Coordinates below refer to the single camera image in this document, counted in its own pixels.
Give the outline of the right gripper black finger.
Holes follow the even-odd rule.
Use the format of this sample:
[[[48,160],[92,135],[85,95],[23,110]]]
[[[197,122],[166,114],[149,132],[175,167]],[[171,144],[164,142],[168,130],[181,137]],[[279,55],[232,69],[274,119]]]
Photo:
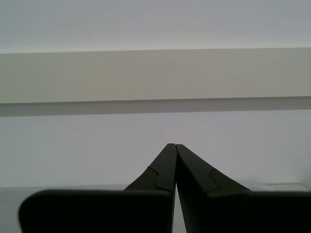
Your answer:
[[[177,148],[168,144],[124,190],[44,190],[18,212],[24,233],[170,233]]]
[[[187,232],[308,232],[309,192],[254,192],[184,145],[176,148],[176,184]]]

